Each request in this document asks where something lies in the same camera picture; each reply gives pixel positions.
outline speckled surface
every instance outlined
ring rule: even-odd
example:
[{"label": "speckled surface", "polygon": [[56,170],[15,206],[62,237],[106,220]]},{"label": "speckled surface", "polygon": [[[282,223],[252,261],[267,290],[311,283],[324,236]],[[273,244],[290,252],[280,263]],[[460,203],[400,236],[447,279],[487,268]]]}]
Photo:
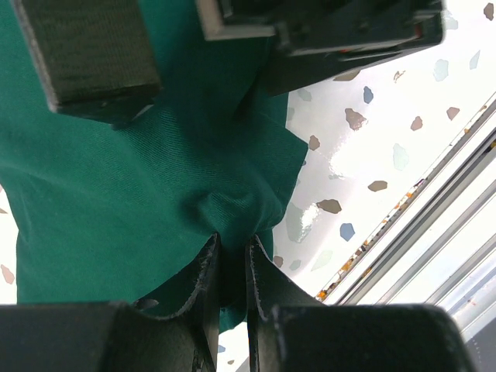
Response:
[{"label": "speckled surface", "polygon": [[[496,91],[494,5],[449,0],[442,45],[290,94],[287,128],[308,143],[274,262],[311,295],[351,256]],[[16,300],[16,225],[0,191],[0,303]],[[248,355],[221,335],[219,370]]]}]

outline brown speck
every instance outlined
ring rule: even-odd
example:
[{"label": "brown speck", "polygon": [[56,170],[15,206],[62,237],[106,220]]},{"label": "brown speck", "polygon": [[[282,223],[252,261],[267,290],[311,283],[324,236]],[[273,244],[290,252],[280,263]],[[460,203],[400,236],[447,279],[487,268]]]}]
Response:
[{"label": "brown speck", "polygon": [[14,277],[14,274],[9,270],[9,268],[5,267],[3,265],[0,265],[0,269],[2,269],[2,275],[3,275],[3,278],[5,279],[5,281],[8,284],[13,284],[15,277]]},{"label": "brown speck", "polygon": [[274,256],[274,263],[277,267],[281,268],[284,263],[284,258],[282,258],[281,256]]},{"label": "brown speck", "polygon": [[341,205],[339,202],[335,199],[330,199],[330,200],[322,200],[317,203],[317,206],[320,209],[323,209],[326,212],[332,213],[337,215],[339,212],[341,212],[343,209],[341,208]]},{"label": "brown speck", "polygon": [[320,141],[315,136],[310,136],[310,140],[308,141],[308,148],[312,151],[317,150],[320,147]]},{"label": "brown speck", "polygon": [[484,8],[484,15],[490,21],[494,19],[494,4],[492,2],[489,2]]},{"label": "brown speck", "polygon": [[388,188],[388,183],[386,181],[374,181],[371,184],[369,184],[368,188],[373,192],[377,192]]},{"label": "brown speck", "polygon": [[398,83],[398,79],[399,79],[400,77],[402,77],[402,76],[403,76],[403,74],[404,74],[405,72],[406,72],[406,71],[402,71],[402,72],[400,72],[400,71],[396,71],[396,74],[394,74],[394,82],[395,82],[395,83]]},{"label": "brown speck", "polygon": [[460,112],[460,109],[459,108],[457,108],[457,107],[450,107],[446,111],[446,114],[448,114],[449,120],[453,120],[453,119],[456,118],[456,116],[458,115],[459,112]]},{"label": "brown speck", "polygon": [[346,121],[350,124],[352,130],[358,130],[367,124],[367,119],[359,112],[353,111],[351,108],[345,108],[344,112],[346,113]]},{"label": "brown speck", "polygon": [[423,126],[424,126],[424,122],[422,121],[422,118],[420,116],[417,116],[413,121],[412,125],[410,126],[410,129],[416,131],[421,129]]},{"label": "brown speck", "polygon": [[358,76],[360,70],[355,70],[351,72],[346,72],[345,74],[341,74],[334,78],[334,81],[352,81],[354,78]]},{"label": "brown speck", "polygon": [[351,257],[344,265],[341,267],[342,271],[348,271],[351,268],[351,265],[353,265],[354,259]]}]

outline blue speck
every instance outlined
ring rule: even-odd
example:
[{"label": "blue speck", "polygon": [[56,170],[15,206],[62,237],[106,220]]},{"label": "blue speck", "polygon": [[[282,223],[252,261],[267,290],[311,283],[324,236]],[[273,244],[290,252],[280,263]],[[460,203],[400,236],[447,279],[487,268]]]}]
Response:
[{"label": "blue speck", "polygon": [[443,12],[443,18],[446,29],[458,29],[458,21],[453,18],[453,14],[450,11],[445,10]]},{"label": "blue speck", "polygon": [[301,266],[301,260],[295,260],[291,263],[291,266],[289,267],[289,270],[295,271],[299,269]]},{"label": "blue speck", "polygon": [[327,265],[329,263],[329,261],[331,260],[331,258],[332,258],[332,251],[331,250],[324,250],[322,253],[320,253],[319,258],[314,263],[314,265],[312,267],[312,271],[318,270],[318,269],[324,267],[325,265]]},{"label": "blue speck", "polygon": [[301,88],[297,90],[298,96],[306,102],[310,102],[312,100],[312,93],[307,91],[305,88]]},{"label": "blue speck", "polygon": [[446,79],[450,74],[449,68],[450,62],[447,60],[438,60],[434,66],[434,72],[432,72],[436,81],[443,81]]},{"label": "blue speck", "polygon": [[470,69],[471,69],[471,70],[475,70],[475,69],[477,68],[477,66],[479,65],[479,57],[480,57],[480,55],[481,55],[481,52],[480,52],[480,50],[479,50],[479,51],[478,51],[477,53],[475,53],[475,55],[474,55],[474,56],[470,59],[470,63],[469,63],[469,65],[470,65]]},{"label": "blue speck", "polygon": [[409,162],[410,162],[410,157],[408,156],[406,150],[396,143],[393,146],[394,168],[397,169],[398,171],[403,171]]},{"label": "blue speck", "polygon": [[343,223],[339,229],[339,233],[345,241],[349,242],[353,235],[355,235],[355,229],[351,223]]},{"label": "blue speck", "polygon": [[374,99],[374,93],[372,93],[372,89],[369,87],[365,87],[363,89],[363,101],[367,104],[371,103]]}]

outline black plastic part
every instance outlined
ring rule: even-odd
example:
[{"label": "black plastic part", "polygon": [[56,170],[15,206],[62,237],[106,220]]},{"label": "black plastic part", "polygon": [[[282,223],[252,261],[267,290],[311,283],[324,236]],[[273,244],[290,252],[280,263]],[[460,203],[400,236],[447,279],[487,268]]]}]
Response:
[{"label": "black plastic part", "polygon": [[[213,372],[220,250],[215,235],[133,307],[0,307],[2,370]],[[324,306],[274,266],[257,237],[245,264],[252,372],[475,371],[453,321],[437,308]]]},{"label": "black plastic part", "polygon": [[126,127],[161,89],[137,0],[12,0],[51,111]]},{"label": "black plastic part", "polygon": [[496,338],[494,335],[496,335],[496,319],[491,320],[467,341],[468,352],[474,360],[478,372],[494,372],[494,366],[496,366]]},{"label": "black plastic part", "polygon": [[429,305],[324,306],[246,248],[252,372],[472,372],[453,320]]},{"label": "black plastic part", "polygon": [[[2,370],[215,371],[219,250],[219,237],[213,236],[164,284],[167,301],[152,307],[161,306],[159,318],[115,302],[0,307]],[[155,302],[147,297],[135,305]]]},{"label": "black plastic part", "polygon": [[271,95],[438,45],[440,0],[218,0],[229,26],[274,25],[261,81]]}]

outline green fabric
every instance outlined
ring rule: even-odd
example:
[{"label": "green fabric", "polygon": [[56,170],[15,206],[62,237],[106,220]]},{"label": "green fabric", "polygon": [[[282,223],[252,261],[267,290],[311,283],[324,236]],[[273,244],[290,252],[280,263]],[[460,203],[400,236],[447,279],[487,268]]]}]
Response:
[{"label": "green fabric", "polygon": [[239,298],[243,244],[283,217],[306,145],[287,96],[255,89],[267,40],[206,43],[193,0],[143,0],[164,91],[123,131],[54,115],[9,2],[0,2],[0,184],[19,227],[19,303],[134,301],[220,232],[222,290]]}]

